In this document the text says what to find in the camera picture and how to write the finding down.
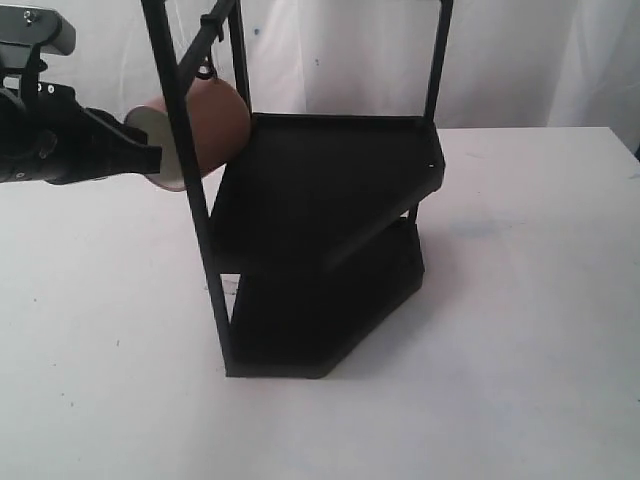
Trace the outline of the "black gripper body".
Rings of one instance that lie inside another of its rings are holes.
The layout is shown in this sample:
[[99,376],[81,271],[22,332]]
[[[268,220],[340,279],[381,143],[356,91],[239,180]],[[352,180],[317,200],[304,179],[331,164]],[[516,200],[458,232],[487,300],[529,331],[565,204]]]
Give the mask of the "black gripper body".
[[65,185],[108,176],[108,114],[56,97],[27,109],[16,89],[1,89],[1,181]]

